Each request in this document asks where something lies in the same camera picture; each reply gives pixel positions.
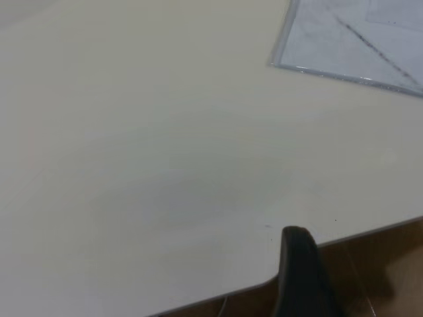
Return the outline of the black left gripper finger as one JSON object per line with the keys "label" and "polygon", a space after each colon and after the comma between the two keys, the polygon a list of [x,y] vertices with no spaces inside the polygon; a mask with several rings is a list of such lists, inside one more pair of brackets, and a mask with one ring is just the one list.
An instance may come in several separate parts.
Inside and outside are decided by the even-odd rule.
{"label": "black left gripper finger", "polygon": [[310,232],[282,230],[274,316],[344,316]]}

